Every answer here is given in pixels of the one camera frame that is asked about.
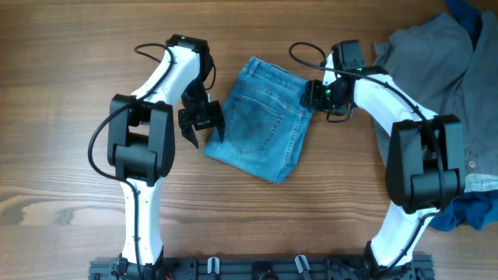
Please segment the light blue denim jeans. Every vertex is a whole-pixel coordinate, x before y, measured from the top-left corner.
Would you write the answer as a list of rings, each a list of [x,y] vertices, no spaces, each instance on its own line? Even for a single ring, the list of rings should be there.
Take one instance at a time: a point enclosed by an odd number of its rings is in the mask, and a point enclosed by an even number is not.
[[[307,80],[252,57],[223,106],[225,131],[214,131],[204,155],[270,183],[296,169],[314,110],[300,104]]]

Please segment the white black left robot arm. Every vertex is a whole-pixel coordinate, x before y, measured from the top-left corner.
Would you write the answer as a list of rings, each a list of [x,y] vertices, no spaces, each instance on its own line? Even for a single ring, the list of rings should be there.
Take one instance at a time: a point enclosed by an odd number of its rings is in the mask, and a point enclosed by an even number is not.
[[[160,195],[174,162],[174,127],[193,145],[199,130],[224,136],[221,106],[204,86],[215,68],[207,41],[174,34],[162,47],[163,60],[146,83],[110,102],[107,160],[125,198],[125,244],[112,271],[121,279],[161,277]]]

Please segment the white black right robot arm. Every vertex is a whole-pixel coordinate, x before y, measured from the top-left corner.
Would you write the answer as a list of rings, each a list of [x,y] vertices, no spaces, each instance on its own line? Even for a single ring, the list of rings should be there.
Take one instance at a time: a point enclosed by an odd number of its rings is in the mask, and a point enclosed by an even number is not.
[[[465,188],[461,122],[421,106],[379,67],[326,68],[322,80],[307,82],[301,103],[340,121],[358,107],[388,133],[385,183],[391,204],[365,259],[370,277],[407,273],[428,223]]]

